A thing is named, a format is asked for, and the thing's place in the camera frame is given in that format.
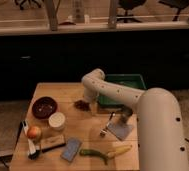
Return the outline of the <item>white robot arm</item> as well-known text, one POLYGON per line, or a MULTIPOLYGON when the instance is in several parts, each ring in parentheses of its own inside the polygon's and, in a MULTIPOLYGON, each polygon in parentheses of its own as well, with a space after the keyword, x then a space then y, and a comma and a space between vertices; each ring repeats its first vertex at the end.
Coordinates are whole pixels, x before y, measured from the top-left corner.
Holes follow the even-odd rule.
POLYGON ((140 171, 189 171, 181 109, 170 91, 110 83, 99 68, 85 74, 81 82, 86 102, 101 94, 137 114, 140 171))

